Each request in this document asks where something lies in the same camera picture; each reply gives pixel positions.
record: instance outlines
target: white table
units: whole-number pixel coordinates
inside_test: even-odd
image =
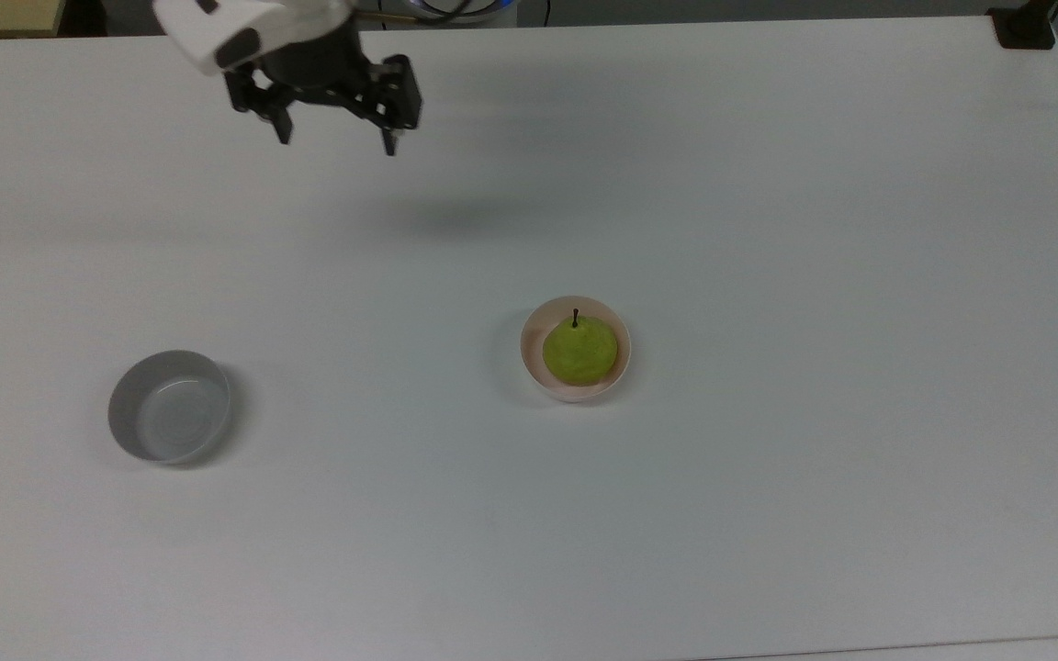
[[[164,38],[0,42],[0,660],[1058,636],[1058,50],[985,17],[366,35],[294,145]],[[546,400],[547,298],[625,384]],[[106,426],[227,365],[198,470]]]

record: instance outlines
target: gray bowl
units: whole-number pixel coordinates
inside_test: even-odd
[[[108,403],[108,426],[125,452],[154,463],[201,459],[217,446],[232,408],[231,385],[209,357],[163,351],[133,365]]]

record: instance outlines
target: pear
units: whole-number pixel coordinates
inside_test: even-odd
[[[609,372],[618,356],[615,332],[601,318],[567,318],[546,335],[542,357],[559,381],[571,386],[595,384]]]

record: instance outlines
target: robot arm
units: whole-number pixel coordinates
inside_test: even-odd
[[[154,13],[187,59],[223,73],[232,106],[270,122],[289,143],[293,100],[341,106],[382,131],[394,155],[422,109],[406,55],[375,65],[362,54],[350,0],[154,0]],[[262,71],[272,84],[256,85]]]

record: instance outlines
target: bowl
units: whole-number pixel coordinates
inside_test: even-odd
[[[108,403],[108,426],[125,452],[151,463],[208,455],[226,432],[231,385],[209,357],[163,351],[133,365]]]
[[[549,331],[552,331],[559,324],[570,318],[574,309],[579,309],[579,313],[583,316],[603,319],[615,333],[615,339],[618,342],[618,355],[615,357],[615,364],[609,368],[609,372],[606,372],[605,377],[594,384],[585,386],[571,386],[559,380],[558,377],[553,377],[553,373],[546,367],[546,361],[542,357],[542,347],[545,346],[546,335],[549,335]],[[626,331],[626,325],[623,324],[622,318],[618,317],[618,314],[615,314],[615,311],[606,307],[605,304],[586,296],[562,296],[542,304],[526,319],[525,327],[521,328],[521,360],[524,361],[529,375],[549,397],[571,403],[587,401],[605,393],[622,379],[623,372],[626,372],[626,365],[631,360],[631,335]]]

